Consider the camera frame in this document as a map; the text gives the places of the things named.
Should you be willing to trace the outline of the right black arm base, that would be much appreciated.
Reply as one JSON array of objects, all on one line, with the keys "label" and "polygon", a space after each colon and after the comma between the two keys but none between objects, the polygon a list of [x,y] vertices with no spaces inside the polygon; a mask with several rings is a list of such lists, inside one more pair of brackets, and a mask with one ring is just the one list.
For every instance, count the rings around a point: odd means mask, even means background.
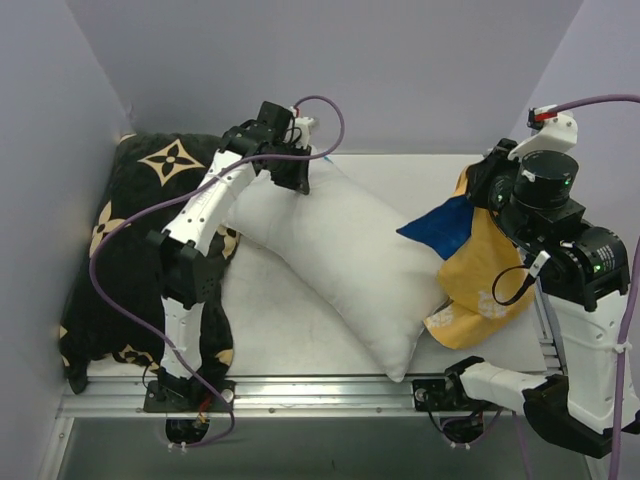
[{"label": "right black arm base", "polygon": [[431,425],[452,449],[470,450],[496,426],[503,409],[460,393],[446,377],[411,382],[414,409],[426,413]]}]

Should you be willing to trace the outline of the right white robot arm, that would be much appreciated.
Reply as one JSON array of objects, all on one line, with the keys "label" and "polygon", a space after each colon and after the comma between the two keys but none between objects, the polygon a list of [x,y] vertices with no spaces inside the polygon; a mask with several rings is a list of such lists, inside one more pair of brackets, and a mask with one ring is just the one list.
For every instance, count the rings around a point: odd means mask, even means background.
[{"label": "right white robot arm", "polygon": [[571,156],[519,154],[510,139],[472,166],[467,198],[523,251],[523,287],[539,285],[547,295],[565,370],[530,375],[471,356],[446,370],[443,395],[456,409],[486,402],[513,410],[545,441],[599,459],[612,451],[615,429],[639,430],[639,400],[618,362],[631,278],[623,241],[588,222],[572,199],[577,173]]}]

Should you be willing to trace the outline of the blue and yellow Mickey pillowcase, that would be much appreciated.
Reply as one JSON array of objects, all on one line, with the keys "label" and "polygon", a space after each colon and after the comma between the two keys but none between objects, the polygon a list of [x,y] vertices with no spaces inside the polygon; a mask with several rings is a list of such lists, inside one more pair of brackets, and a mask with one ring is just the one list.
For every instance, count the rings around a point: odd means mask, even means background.
[{"label": "blue and yellow Mickey pillowcase", "polygon": [[465,168],[460,173],[450,198],[397,230],[443,260],[436,280],[447,303],[424,324],[436,341],[455,350],[482,343],[524,314],[535,299],[530,286],[514,304],[506,303],[524,283],[526,271],[520,267],[519,252],[489,212],[466,198],[469,172]]}]

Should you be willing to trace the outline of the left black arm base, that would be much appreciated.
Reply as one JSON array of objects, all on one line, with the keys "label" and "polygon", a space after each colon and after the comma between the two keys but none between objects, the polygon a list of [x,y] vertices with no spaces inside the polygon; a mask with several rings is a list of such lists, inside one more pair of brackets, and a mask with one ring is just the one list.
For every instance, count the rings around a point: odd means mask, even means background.
[{"label": "left black arm base", "polygon": [[164,415],[164,434],[168,442],[186,449],[205,440],[213,413],[232,410],[236,383],[223,379],[215,383],[214,388],[221,399],[198,381],[187,381],[185,387],[171,388],[154,380],[146,386],[142,410]]}]

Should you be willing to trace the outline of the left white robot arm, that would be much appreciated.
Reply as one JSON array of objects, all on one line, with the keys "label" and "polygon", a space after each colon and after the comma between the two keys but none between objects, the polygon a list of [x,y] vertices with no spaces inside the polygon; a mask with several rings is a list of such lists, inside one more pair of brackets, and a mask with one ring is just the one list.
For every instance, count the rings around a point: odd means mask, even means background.
[{"label": "left white robot arm", "polygon": [[310,136],[317,120],[264,102],[258,116],[229,129],[221,138],[202,182],[216,183],[193,196],[162,231],[148,234],[158,248],[159,284],[165,335],[173,342],[165,348],[158,372],[158,389],[180,411],[196,408],[202,386],[191,370],[202,365],[200,332],[204,304],[220,285],[224,267],[208,257],[219,225],[239,194],[265,169],[280,187],[308,194],[308,161],[256,160],[232,169],[235,162],[254,155],[311,153]]}]

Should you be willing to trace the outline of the white pillow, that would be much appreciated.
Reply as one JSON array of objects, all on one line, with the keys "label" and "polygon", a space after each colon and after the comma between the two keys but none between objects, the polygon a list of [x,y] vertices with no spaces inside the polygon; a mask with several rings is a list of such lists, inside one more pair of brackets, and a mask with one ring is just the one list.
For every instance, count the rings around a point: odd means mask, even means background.
[{"label": "white pillow", "polygon": [[334,162],[309,164],[307,195],[259,175],[227,225],[278,255],[330,304],[392,381],[404,379],[425,319],[447,296],[442,259],[398,234],[407,219]]}]

